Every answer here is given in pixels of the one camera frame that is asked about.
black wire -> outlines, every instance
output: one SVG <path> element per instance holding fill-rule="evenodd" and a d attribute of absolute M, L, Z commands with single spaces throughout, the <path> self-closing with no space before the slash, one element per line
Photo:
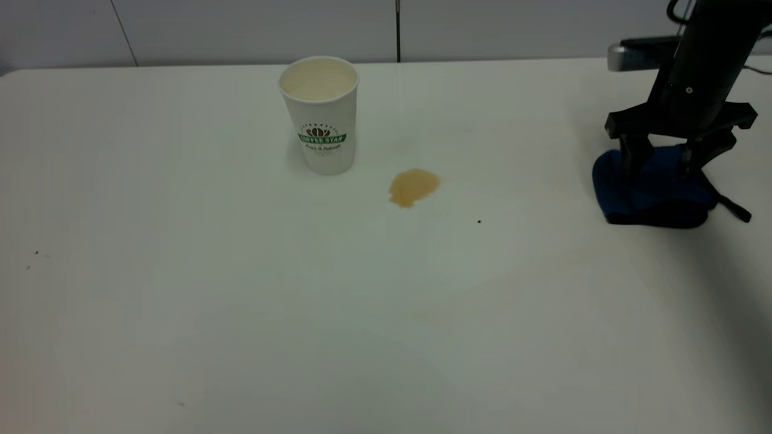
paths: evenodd
<path fill-rule="evenodd" d="M 129 42 L 129 37 L 126 36 L 126 30 L 124 29 L 124 24 L 120 20 L 120 16 L 118 16 L 118 10 L 115 9 L 115 3 L 113 3 L 113 0 L 110 0 L 110 4 L 113 6 L 113 12 L 115 12 L 115 18 L 118 19 L 118 25 L 120 25 L 120 31 L 124 33 L 124 39 L 126 39 L 126 45 L 129 46 L 129 53 L 131 53 L 131 59 L 134 60 L 134 65 L 136 67 L 139 67 L 139 62 L 137 62 L 137 57 L 134 55 L 134 50 L 131 48 L 131 42 Z"/>
<path fill-rule="evenodd" d="M 748 65 L 743 66 L 743 69 L 744 70 L 749 70 L 749 71 L 754 71 L 755 73 L 763 74 L 765 76 L 772 76 L 772 71 L 760 70 L 758 68 L 754 68 L 754 67 L 748 66 Z"/>
<path fill-rule="evenodd" d="M 399 30 L 399 10 L 397 10 L 397 63 L 400 63 L 402 61 L 402 44 L 400 41 L 400 30 Z"/>
<path fill-rule="evenodd" d="M 678 4 L 678 0 L 670 0 L 670 3 L 668 3 L 668 18 L 670 18 L 670 21 L 674 22 L 675 24 L 680 24 L 680 25 L 689 24 L 688 19 L 683 19 L 676 15 L 677 4 Z"/>
<path fill-rule="evenodd" d="M 686 3 L 686 9 L 684 9 L 684 10 L 683 10 L 683 16 L 684 16 L 684 17 L 686 17 L 686 16 L 689 14 L 689 8 L 691 8 L 691 7 L 692 7 L 692 1 L 693 1 L 693 0 L 689 0 L 689 1 Z M 679 36 L 681 35 L 681 32 L 683 31 L 683 27 L 684 27 L 684 25 L 683 25 L 683 24 L 681 24 L 681 25 L 679 25 L 679 26 L 678 26 L 678 33 L 676 33 L 676 35 L 679 35 Z"/>

green label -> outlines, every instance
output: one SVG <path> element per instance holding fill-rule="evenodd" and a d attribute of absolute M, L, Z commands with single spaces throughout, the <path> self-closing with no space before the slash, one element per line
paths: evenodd
<path fill-rule="evenodd" d="M 304 136 L 302 134 L 298 134 L 297 137 L 300 137 L 300 141 L 304 143 L 328 144 L 328 143 L 342 143 L 346 140 L 346 134 L 343 134 L 340 136 L 333 136 L 333 137 L 311 137 L 311 136 Z"/>

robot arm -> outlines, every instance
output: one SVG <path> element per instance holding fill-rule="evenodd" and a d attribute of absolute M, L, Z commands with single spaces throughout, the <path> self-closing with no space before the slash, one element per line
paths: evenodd
<path fill-rule="evenodd" d="M 625 176 L 631 181 L 652 154 L 649 134 L 687 140 L 683 174 L 701 168 L 734 146 L 733 127 L 750 128 L 756 112 L 726 97 L 764 27 L 772 20 L 772 0 L 697 0 L 683 36 L 628 39 L 609 49 L 609 69 L 659 66 L 646 103 L 611 113 L 606 131 L 618 138 Z"/>

cup rim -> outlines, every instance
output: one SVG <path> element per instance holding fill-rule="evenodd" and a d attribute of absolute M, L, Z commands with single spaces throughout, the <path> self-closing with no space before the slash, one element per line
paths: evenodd
<path fill-rule="evenodd" d="M 347 64 L 354 71 L 354 74 L 357 76 L 357 80 L 354 82 L 354 85 L 349 90 L 347 90 L 346 92 L 343 92 L 341 95 L 338 95 L 337 97 L 330 98 L 329 100 L 314 100 L 314 101 L 303 100 L 303 99 L 300 99 L 300 98 L 297 98 L 297 97 L 293 97 L 292 95 L 289 95 L 287 92 L 285 92 L 284 88 L 282 88 L 282 78 L 284 77 L 284 74 L 286 74 L 286 72 L 289 71 L 290 68 L 292 68 L 293 66 L 295 66 L 298 63 L 307 62 L 309 60 L 316 60 L 316 59 L 332 59 L 332 60 L 337 60 L 339 62 Z M 335 102 L 337 100 L 340 100 L 340 99 L 345 98 L 346 96 L 350 95 L 351 92 L 354 92 L 354 89 L 356 89 L 357 86 L 359 86 L 359 71 L 357 70 L 357 68 L 354 66 L 353 63 L 349 62 L 348 60 L 341 59 L 340 57 L 335 57 L 335 56 L 303 57 L 302 59 L 299 59 L 299 60 L 296 60 L 296 61 L 292 62 L 291 64 L 289 64 L 287 66 L 287 68 L 284 69 L 284 71 L 282 71 L 281 75 L 279 76 L 278 84 L 279 84 L 279 91 L 282 93 L 282 95 L 285 98 L 288 98 L 290 100 L 296 101 L 298 103 L 312 104 L 312 105 L 333 103 L 333 102 Z"/>

cup logo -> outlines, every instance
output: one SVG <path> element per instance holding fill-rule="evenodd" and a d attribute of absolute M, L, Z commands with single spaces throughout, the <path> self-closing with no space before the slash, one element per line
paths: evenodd
<path fill-rule="evenodd" d="M 303 143 L 339 144 L 346 141 L 346 134 L 338 134 L 335 127 L 327 124 L 305 124 L 300 130 L 305 134 L 299 133 L 297 136 Z"/>

